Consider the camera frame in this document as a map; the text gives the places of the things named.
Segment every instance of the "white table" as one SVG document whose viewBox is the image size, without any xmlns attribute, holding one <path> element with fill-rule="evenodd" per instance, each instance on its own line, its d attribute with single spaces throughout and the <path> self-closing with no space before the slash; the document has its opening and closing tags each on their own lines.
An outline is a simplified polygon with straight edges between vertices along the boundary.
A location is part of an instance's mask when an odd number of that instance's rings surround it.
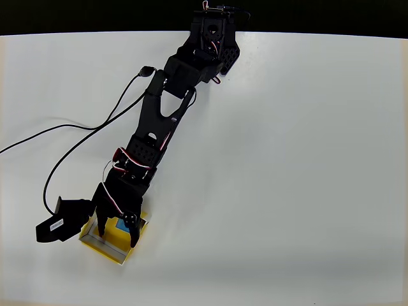
<svg viewBox="0 0 408 306">
<path fill-rule="evenodd" d="M 1 146 L 103 122 L 143 65 L 188 33 L 46 34 L 5 48 Z M 69 305 L 366 305 L 402 300 L 407 207 L 400 40 L 237 33 L 222 84 L 199 84 L 145 197 L 152 219 L 124 266 L 76 238 L 39 244 L 43 185 L 86 132 L 0 157 L 3 298 Z M 135 83 L 120 109 L 150 80 Z M 164 113 L 178 106 L 163 96 Z M 91 198 L 140 105 L 79 147 L 48 202 Z"/>
</svg>

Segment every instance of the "yellow box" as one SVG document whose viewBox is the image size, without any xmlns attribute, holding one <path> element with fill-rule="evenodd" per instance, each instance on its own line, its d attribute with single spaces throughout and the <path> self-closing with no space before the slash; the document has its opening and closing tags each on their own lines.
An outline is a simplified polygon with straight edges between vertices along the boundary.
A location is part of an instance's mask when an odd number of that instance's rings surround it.
<svg viewBox="0 0 408 306">
<path fill-rule="evenodd" d="M 141 213 L 140 219 L 139 241 L 149 223 L 145 212 Z M 89 219 L 88 223 L 82 229 L 79 240 L 120 265 L 123 265 L 125 260 L 133 252 L 133 249 L 138 247 L 137 244 L 134 248 L 130 247 L 130 234 L 124 226 L 122 219 L 108 219 L 105 226 L 105 234 L 103 237 L 100 237 L 96 214 Z"/>
</svg>

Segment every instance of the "robotic arm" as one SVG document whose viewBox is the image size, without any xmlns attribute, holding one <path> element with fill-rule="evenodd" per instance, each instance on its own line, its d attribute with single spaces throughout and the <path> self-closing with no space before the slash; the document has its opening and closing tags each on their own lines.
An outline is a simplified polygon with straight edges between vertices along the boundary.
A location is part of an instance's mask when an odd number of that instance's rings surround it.
<svg viewBox="0 0 408 306">
<path fill-rule="evenodd" d="M 167 146 L 196 94 L 195 86 L 211 79 L 218 83 L 218 73 L 226 75 L 240 55 L 235 41 L 236 8 L 219 6 L 195 11 L 187 41 L 171 56 L 163 70 L 154 73 L 147 87 L 139 124 L 126 148 L 119 148 L 112 157 L 112 168 L 100 182 L 92 200 L 63 200 L 59 197 L 55 214 L 37 225 L 38 242 L 65 241 L 78 234 L 96 212 L 98 230 L 105 233 L 108 218 L 123 219 L 131 235 L 131 247 L 139 239 L 143 195 L 150 186 Z M 153 74 L 144 67 L 142 76 Z M 182 99 L 180 107 L 170 116 L 161 114 L 163 91 Z"/>
</svg>

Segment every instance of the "white sticker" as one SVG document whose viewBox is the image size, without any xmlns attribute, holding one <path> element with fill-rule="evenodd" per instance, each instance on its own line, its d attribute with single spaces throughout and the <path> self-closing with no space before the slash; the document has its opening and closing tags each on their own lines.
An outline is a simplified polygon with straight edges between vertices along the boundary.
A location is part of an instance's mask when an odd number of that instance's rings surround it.
<svg viewBox="0 0 408 306">
<path fill-rule="evenodd" d="M 61 225 L 64 224 L 64 219 L 61 219 L 60 221 L 55 222 L 53 225 L 50 226 L 50 230 L 53 231 L 56 228 L 59 228 Z"/>
</svg>

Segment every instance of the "yellow block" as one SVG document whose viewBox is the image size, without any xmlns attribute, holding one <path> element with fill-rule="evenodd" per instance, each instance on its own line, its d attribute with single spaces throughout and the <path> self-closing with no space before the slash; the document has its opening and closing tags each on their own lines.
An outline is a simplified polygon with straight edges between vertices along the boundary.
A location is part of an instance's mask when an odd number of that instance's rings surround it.
<svg viewBox="0 0 408 306">
<path fill-rule="evenodd" d="M 147 214 L 142 212 L 140 215 L 140 237 L 149 223 Z M 120 223 L 122 220 L 118 218 L 108 219 L 105 226 L 105 234 L 100 237 L 98 232 L 98 220 L 94 214 L 88 223 L 82 229 L 79 240 L 85 245 L 104 255 L 108 259 L 123 265 L 125 260 L 130 256 L 135 248 L 130 247 L 130 234 L 121 229 L 124 228 Z"/>
</svg>

